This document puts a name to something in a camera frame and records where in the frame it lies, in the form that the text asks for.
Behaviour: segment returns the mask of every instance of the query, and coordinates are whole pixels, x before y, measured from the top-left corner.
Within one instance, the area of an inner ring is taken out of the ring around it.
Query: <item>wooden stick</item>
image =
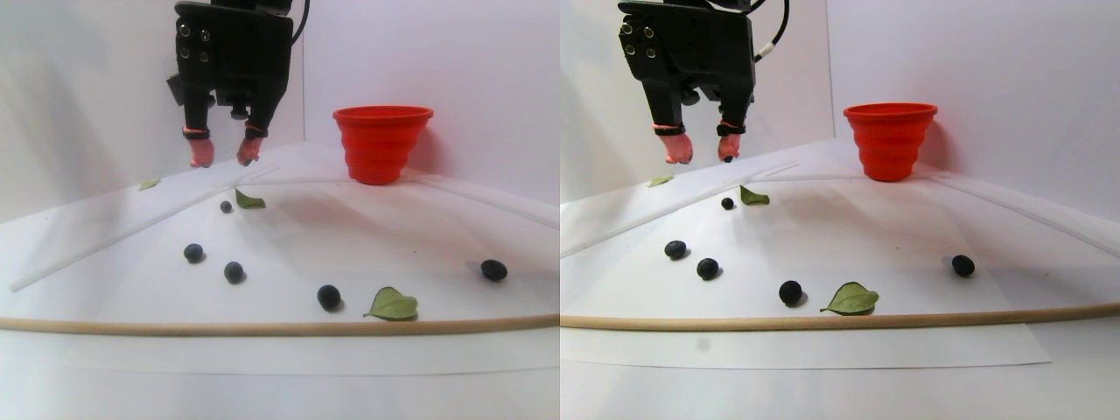
[[[959,327],[969,325],[1051,323],[1120,315],[1120,302],[1064,308],[1005,310],[991,312],[821,316],[783,318],[604,318],[560,316],[569,328],[642,332],[771,332],[810,329],[869,329]]]
[[[366,323],[272,323],[272,324],[174,324],[90,323],[0,318],[0,329],[55,334],[90,334],[143,337],[334,337],[407,336],[511,332],[556,327],[559,314],[526,317]]]

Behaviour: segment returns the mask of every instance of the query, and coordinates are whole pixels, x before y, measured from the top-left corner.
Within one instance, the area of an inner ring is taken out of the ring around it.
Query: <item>green leaf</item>
[[[739,199],[743,200],[745,205],[752,204],[769,204],[769,196],[752,193],[747,187],[739,186]]]
[[[377,317],[385,320],[401,320],[416,318],[417,298],[401,295],[393,288],[381,288],[377,296],[373,298],[373,307],[370,314],[362,317]]]
[[[650,185],[647,185],[646,187],[656,187],[659,185],[665,184],[665,183],[671,181],[671,180],[673,180],[673,176],[672,175],[670,175],[668,177],[653,178],[653,180],[651,180]]]
[[[840,315],[857,315],[875,308],[875,302],[879,301],[879,293],[867,290],[862,284],[855,281],[847,282],[837,290],[832,297],[832,302],[821,311],[831,310]]]
[[[241,193],[240,189],[234,188],[234,193],[237,193],[237,207],[241,208],[253,208],[253,207],[264,207],[264,200],[260,198],[250,197]]]
[[[138,190],[141,190],[141,192],[142,192],[142,190],[144,190],[144,189],[148,189],[148,188],[151,188],[151,187],[155,187],[155,186],[156,186],[156,184],[159,184],[159,179],[152,179],[152,180],[146,180],[146,181],[143,181],[143,183],[140,183],[140,189],[138,189]]]

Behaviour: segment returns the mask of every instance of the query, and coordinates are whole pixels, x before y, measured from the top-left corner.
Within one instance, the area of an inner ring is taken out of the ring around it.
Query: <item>white backdrop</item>
[[[558,205],[559,3],[314,1],[307,140],[340,147],[330,114],[372,104],[436,111],[417,169]]]
[[[640,82],[618,45],[623,13],[614,0],[564,0],[561,28],[560,140],[562,200],[601,194],[656,176],[721,164],[716,103],[684,108],[694,155],[688,166],[664,164],[664,149]],[[774,52],[758,63],[756,102],[747,112],[741,156],[748,157],[833,136],[829,118],[829,39],[824,0],[791,1],[790,24]],[[756,48],[782,22],[782,2],[752,13]]]
[[[0,0],[0,223],[190,170],[165,82],[177,72],[174,4]],[[302,44],[265,149],[302,140]],[[216,161],[244,136],[228,115],[211,109]]]
[[[837,134],[846,106],[930,102],[921,160],[1118,221],[1118,17],[1108,0],[829,1]]]

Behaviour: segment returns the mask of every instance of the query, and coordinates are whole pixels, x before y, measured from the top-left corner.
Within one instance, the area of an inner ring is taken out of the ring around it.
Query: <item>red collapsible cup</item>
[[[843,110],[855,131],[864,174],[879,181],[902,180],[914,170],[925,129],[937,106],[925,103],[871,103]]]
[[[392,184],[401,177],[417,136],[432,110],[421,106],[358,106],[335,111],[351,178],[362,184]]]

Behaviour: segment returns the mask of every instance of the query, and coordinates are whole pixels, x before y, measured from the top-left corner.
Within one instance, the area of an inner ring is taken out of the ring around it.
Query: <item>dark round berry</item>
[[[684,242],[672,241],[665,244],[665,255],[669,255],[669,258],[673,260],[680,260],[682,256],[684,256],[684,251],[687,249],[688,246],[684,246]]]
[[[199,245],[197,243],[187,245],[187,248],[183,250],[183,256],[186,256],[187,261],[190,262],[192,264],[202,261],[204,256],[203,245]]]
[[[236,283],[245,276],[245,269],[241,268],[241,263],[236,261],[230,261],[225,264],[225,279],[230,280],[231,283]]]
[[[977,264],[972,262],[972,259],[964,255],[953,256],[953,271],[956,272],[956,276],[969,277],[976,270]]]
[[[505,276],[510,271],[505,269],[505,264],[497,260],[486,260],[483,261],[483,277],[489,279],[491,281],[498,281],[505,279]]]
[[[793,280],[782,283],[782,287],[777,289],[777,297],[782,298],[782,302],[785,305],[796,304],[801,300],[801,284]]]
[[[334,310],[343,301],[342,295],[338,293],[338,288],[330,284],[319,288],[318,298],[319,305],[326,310]]]
[[[697,264],[697,274],[700,274],[700,278],[704,280],[715,279],[716,274],[719,274],[719,263],[710,258],[700,260],[700,263]]]

